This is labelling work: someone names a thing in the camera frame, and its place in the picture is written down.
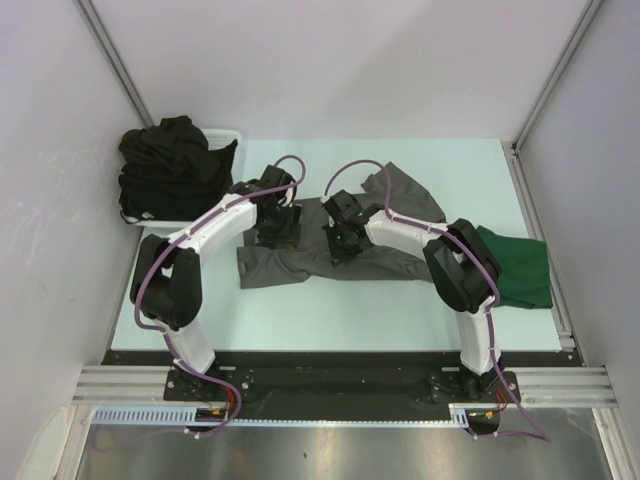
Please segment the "black t shirts pile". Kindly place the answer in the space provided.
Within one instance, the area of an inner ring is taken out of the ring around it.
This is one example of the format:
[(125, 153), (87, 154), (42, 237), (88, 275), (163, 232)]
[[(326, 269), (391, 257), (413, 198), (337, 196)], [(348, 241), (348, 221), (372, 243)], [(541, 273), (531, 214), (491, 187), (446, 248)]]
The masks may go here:
[(186, 115), (127, 131), (118, 146), (120, 212), (138, 219), (192, 221), (215, 206), (233, 183), (240, 144), (210, 150)]

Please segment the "white plastic basket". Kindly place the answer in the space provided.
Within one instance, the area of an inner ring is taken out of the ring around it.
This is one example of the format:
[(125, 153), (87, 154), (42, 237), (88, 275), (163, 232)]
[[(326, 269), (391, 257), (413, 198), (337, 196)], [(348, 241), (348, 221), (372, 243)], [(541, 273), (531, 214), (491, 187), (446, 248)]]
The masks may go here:
[[(210, 150), (221, 149), (233, 141), (237, 141), (238, 144), (241, 144), (242, 142), (242, 135), (235, 130), (205, 128), (202, 129), (202, 133), (207, 139)], [(134, 225), (142, 228), (180, 230), (190, 224), (190, 221), (138, 219), (136, 217), (127, 216), (123, 212), (120, 212), (120, 216), (127, 225)]]

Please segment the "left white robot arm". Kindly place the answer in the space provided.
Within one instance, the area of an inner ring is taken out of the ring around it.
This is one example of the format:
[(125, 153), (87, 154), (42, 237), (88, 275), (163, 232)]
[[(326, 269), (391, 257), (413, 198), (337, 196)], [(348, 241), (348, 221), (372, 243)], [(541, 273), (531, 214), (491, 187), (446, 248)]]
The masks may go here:
[(214, 397), (220, 374), (210, 367), (214, 347), (199, 319), (203, 270), (211, 256), (236, 236), (251, 230), (269, 233), (288, 226), (296, 216), (294, 199), (306, 176), (298, 179), (269, 165), (259, 179), (238, 182), (220, 201), (182, 229), (143, 238), (130, 288), (136, 325), (161, 335), (173, 362), (188, 372), (186, 387), (197, 398)]

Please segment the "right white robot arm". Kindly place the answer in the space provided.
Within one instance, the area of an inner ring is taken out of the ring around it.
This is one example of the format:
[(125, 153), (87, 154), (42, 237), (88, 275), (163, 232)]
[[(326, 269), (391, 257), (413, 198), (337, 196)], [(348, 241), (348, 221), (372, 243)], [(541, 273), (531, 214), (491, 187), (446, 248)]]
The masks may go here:
[(333, 263), (380, 246), (426, 264), (439, 298), (456, 314), (463, 393), (473, 401), (493, 394), (501, 372), (492, 319), (500, 300), (501, 267), (473, 224), (465, 219), (452, 224), (421, 221), (381, 204), (363, 207), (344, 190), (323, 196), (321, 204), (329, 216), (323, 230)]

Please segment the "grey t shirt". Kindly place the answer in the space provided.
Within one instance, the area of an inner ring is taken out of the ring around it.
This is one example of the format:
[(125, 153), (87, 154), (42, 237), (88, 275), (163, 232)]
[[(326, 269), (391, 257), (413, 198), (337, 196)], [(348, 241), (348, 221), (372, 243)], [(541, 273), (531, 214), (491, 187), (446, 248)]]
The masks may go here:
[[(391, 177), (390, 207), (418, 220), (444, 223), (446, 215), (431, 193), (393, 163), (386, 164)], [(256, 234), (244, 233), (244, 245), (236, 249), (242, 289), (258, 289), (303, 283), (313, 276), (339, 281), (429, 282), (425, 261), (388, 247), (374, 246), (353, 261), (333, 266), (322, 227), (328, 215), (318, 198), (301, 199), (301, 235), (295, 248), (268, 248), (256, 243)]]

